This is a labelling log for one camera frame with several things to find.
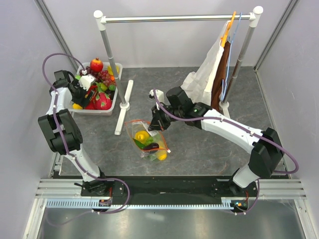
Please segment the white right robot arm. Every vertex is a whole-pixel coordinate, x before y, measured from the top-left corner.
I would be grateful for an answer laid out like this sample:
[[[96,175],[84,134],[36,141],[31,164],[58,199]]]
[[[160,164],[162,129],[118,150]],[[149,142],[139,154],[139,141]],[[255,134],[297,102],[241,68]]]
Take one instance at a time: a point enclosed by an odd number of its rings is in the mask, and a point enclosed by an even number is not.
[[[284,156],[274,129],[249,127],[207,104],[194,103],[181,87],[172,88],[167,93],[153,89],[149,97],[156,101],[149,131],[164,131],[172,122],[182,121],[188,126],[217,134],[249,153],[249,162],[237,169],[228,183],[228,190],[234,196],[240,196],[258,179],[269,179]]]

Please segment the purple eggplant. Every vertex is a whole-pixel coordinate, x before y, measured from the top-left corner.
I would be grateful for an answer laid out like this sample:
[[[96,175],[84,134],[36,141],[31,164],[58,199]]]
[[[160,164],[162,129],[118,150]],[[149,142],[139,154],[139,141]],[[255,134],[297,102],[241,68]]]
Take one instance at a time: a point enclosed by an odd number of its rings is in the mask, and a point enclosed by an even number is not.
[[[146,152],[146,153],[155,153],[159,150],[159,144],[156,143],[156,142],[152,142],[150,143],[149,145],[145,146],[143,148],[143,151]]]

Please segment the green grape bunch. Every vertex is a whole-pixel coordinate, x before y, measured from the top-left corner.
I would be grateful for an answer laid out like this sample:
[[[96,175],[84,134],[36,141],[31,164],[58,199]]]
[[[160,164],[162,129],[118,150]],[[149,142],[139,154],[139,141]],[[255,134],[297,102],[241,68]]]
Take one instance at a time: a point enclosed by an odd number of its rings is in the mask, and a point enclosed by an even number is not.
[[[149,137],[148,140],[145,142],[145,146],[149,145],[150,143],[155,142],[153,137]],[[149,160],[153,161],[156,159],[156,152],[155,153],[146,153]]]

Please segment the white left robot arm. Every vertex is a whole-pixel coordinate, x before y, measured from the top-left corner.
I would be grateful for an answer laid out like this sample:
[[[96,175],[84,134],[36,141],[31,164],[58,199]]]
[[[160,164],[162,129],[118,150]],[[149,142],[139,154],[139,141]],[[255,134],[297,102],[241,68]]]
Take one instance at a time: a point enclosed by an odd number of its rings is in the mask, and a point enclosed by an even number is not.
[[[72,102],[83,108],[88,106],[94,91],[81,86],[82,81],[69,71],[56,71],[54,77],[55,82],[49,90],[50,107],[38,118],[45,140],[53,152],[69,159],[80,172],[82,183],[76,186],[81,187],[81,196],[111,196],[111,183],[105,181],[105,174],[86,153],[82,133],[69,111]]]

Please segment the green cucumber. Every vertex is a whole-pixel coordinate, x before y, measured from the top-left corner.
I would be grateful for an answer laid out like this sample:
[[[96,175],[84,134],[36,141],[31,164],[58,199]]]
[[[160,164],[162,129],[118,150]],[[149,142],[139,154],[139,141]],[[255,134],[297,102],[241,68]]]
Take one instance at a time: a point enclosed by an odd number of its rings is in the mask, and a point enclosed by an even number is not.
[[[140,141],[138,141],[137,139],[133,139],[133,141],[139,149],[143,150],[145,148],[145,145],[141,143]]]

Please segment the clear zip top bag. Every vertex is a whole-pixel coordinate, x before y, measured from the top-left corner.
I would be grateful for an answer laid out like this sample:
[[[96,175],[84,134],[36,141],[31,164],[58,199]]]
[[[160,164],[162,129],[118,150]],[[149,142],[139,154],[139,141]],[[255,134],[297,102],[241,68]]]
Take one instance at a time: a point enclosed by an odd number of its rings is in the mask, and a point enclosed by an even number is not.
[[[149,131],[149,126],[149,121],[141,119],[125,122],[130,142],[138,156],[149,161],[164,161],[167,159],[170,149],[162,133]]]

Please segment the yellow pear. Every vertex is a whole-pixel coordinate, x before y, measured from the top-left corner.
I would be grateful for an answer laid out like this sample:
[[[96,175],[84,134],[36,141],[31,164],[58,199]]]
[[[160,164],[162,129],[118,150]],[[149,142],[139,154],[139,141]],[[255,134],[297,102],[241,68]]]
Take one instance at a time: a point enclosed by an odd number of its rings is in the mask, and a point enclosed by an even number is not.
[[[134,139],[137,139],[141,143],[145,143],[150,137],[149,133],[145,130],[136,132]]]

